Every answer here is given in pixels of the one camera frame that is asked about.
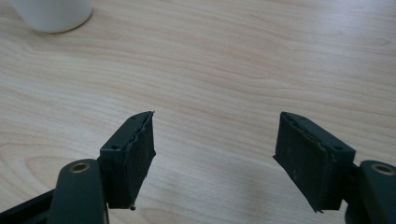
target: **white cup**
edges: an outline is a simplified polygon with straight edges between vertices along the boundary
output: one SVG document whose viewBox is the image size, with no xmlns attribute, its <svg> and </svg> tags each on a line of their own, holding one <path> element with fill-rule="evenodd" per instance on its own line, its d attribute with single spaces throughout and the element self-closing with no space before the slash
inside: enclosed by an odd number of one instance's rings
<svg viewBox="0 0 396 224">
<path fill-rule="evenodd" d="M 90 0 L 9 0 L 33 29 L 58 33 L 80 26 L 92 12 Z"/>
</svg>

